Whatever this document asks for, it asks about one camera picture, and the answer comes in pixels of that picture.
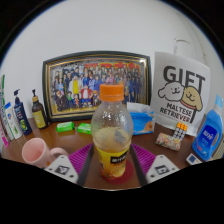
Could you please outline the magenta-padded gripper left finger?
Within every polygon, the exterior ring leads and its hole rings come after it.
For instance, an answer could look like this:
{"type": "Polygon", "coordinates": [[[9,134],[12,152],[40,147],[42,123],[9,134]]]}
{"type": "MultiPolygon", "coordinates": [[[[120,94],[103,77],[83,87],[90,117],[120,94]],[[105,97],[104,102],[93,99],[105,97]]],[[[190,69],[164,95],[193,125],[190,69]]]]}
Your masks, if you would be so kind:
{"type": "Polygon", "coordinates": [[[51,163],[46,171],[83,186],[88,174],[90,162],[94,153],[94,146],[89,144],[69,156],[61,155],[51,163]]]}

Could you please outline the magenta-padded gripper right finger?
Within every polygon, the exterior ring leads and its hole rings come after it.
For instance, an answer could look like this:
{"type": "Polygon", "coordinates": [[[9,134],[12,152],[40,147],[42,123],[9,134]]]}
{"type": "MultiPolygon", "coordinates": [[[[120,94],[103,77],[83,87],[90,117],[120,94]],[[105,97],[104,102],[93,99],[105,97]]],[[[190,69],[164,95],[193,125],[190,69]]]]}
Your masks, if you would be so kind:
{"type": "Polygon", "coordinates": [[[154,155],[138,145],[130,146],[130,154],[141,186],[179,171],[179,168],[165,155],[154,155]]]}

